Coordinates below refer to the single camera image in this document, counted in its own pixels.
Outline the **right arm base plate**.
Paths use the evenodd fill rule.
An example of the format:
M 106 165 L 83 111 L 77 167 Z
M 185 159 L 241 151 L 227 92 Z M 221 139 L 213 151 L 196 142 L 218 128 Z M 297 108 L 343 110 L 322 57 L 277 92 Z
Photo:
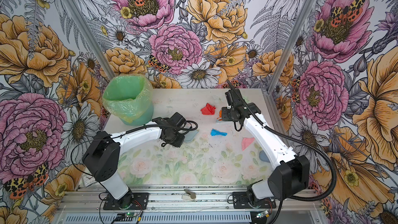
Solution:
M 235 209 L 275 209 L 276 202 L 271 198 L 257 199 L 249 192 L 233 192 L 232 204 Z

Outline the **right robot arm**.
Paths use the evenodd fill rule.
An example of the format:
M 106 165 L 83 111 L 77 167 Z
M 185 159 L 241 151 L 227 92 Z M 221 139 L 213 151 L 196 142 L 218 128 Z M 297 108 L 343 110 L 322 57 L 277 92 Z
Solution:
M 305 190 L 309 183 L 309 160 L 298 156 L 268 125 L 260 109 L 254 103 L 246 103 L 238 89 L 226 93 L 227 107 L 221 110 L 223 121 L 239 123 L 248 131 L 265 152 L 272 172 L 267 180 L 248 186 L 247 198 L 253 207 L 259 207 L 264 199 L 284 200 Z

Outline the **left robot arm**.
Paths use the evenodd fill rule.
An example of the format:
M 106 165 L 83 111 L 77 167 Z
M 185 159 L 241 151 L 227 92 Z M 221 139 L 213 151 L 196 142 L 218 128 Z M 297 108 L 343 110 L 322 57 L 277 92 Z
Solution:
M 133 201 L 131 189 L 118 172 L 122 156 L 147 142 L 161 140 L 161 146 L 181 147 L 185 135 L 198 129 L 194 121 L 186 120 L 180 113 L 170 118 L 154 118 L 148 123 L 120 133 L 97 133 L 82 161 L 89 173 L 110 194 L 121 209 L 126 209 Z

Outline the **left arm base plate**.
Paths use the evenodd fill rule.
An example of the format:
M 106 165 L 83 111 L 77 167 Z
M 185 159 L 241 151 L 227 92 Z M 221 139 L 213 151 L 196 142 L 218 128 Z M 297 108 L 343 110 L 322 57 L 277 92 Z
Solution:
M 147 208 L 149 193 L 128 192 L 121 199 L 116 200 L 111 194 L 108 194 L 103 210 L 145 210 Z

